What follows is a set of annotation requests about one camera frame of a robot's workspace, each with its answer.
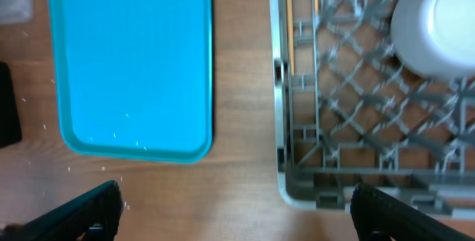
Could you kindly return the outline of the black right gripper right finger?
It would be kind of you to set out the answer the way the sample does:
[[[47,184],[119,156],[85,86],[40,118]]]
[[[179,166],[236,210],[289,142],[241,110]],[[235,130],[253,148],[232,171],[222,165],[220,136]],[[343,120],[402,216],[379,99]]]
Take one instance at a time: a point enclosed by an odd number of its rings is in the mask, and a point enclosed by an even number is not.
[[[474,241],[364,182],[353,192],[350,214],[361,241]]]

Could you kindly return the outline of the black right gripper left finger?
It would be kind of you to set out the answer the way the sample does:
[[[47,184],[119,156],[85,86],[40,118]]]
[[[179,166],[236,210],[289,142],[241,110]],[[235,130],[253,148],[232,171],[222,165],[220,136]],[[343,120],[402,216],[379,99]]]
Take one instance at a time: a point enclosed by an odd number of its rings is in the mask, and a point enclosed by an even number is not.
[[[25,223],[1,229],[2,240],[113,240],[123,212],[116,181],[107,181]]]

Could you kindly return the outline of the grey saucer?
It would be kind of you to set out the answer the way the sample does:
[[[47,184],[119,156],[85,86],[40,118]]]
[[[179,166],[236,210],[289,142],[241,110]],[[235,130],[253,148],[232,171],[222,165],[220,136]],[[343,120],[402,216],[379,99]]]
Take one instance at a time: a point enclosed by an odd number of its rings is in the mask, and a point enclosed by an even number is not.
[[[474,0],[398,0],[390,34],[412,73],[445,80],[474,75]]]

